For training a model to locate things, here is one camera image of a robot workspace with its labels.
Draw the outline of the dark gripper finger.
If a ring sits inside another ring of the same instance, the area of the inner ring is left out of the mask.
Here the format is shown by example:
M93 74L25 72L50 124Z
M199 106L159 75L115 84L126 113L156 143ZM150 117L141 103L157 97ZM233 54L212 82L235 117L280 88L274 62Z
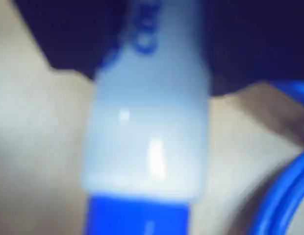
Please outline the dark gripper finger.
M304 81L304 0L202 0L211 94L260 81Z
M94 80L121 47L128 0L16 0L21 17L50 66Z

